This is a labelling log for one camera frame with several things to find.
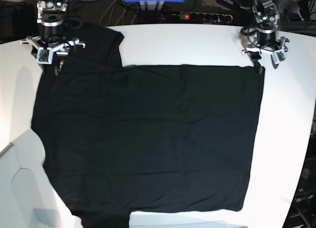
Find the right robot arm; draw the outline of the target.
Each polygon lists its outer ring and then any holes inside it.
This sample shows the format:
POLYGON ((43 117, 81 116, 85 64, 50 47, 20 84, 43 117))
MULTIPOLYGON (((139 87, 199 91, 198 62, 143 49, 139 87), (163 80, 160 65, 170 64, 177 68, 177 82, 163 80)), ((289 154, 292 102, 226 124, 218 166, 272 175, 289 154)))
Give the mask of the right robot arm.
POLYGON ((41 25, 39 37, 27 36, 20 41, 21 45, 30 45, 31 54, 44 72, 54 68, 58 76, 69 55, 78 46, 86 47, 85 42, 70 34, 71 19, 68 6, 72 0, 38 0, 37 23, 41 25))

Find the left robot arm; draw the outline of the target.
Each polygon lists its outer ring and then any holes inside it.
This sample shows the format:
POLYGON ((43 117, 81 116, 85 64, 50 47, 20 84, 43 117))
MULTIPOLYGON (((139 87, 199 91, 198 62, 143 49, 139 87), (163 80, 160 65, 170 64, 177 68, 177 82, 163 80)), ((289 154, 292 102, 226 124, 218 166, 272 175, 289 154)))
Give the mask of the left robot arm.
POLYGON ((252 24, 243 27, 240 33, 247 37, 248 45, 242 50, 242 54, 247 54, 254 65, 257 74, 264 71, 259 60, 262 54, 269 55, 273 67, 286 59, 286 46, 289 39, 286 37, 276 38, 279 12, 273 0, 253 0, 252 11, 254 20, 252 24))

